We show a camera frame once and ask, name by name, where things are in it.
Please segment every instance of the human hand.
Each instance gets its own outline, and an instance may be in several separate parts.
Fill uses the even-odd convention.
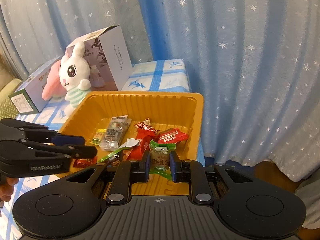
[[[7,178],[5,184],[0,185],[0,199],[9,202],[13,194],[13,185],[17,184],[19,179]]]

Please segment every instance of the chevron pattern cushion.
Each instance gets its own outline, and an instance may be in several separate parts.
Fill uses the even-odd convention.
[[[10,98],[6,98],[0,102],[0,120],[3,118],[16,118],[18,113]]]

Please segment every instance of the curtain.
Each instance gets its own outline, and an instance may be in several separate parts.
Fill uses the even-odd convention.
[[[120,24],[132,63],[184,59],[192,91],[205,98],[205,156],[247,166],[267,158],[294,181],[319,166],[319,0],[0,4],[1,35],[22,72],[78,36]]]

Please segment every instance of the bunny head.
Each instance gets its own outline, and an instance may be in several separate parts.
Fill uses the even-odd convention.
[[[61,59],[59,78],[61,85],[69,91],[77,87],[81,80],[88,79],[90,67],[83,58],[85,52],[84,42],[79,41],[73,48],[71,57],[64,55]]]

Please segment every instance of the wooden floor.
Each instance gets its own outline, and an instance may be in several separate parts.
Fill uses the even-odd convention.
[[[255,176],[273,185],[294,192],[301,182],[293,182],[271,162],[262,162],[255,166]],[[310,230],[301,228],[298,236],[302,240],[320,240],[320,228]]]

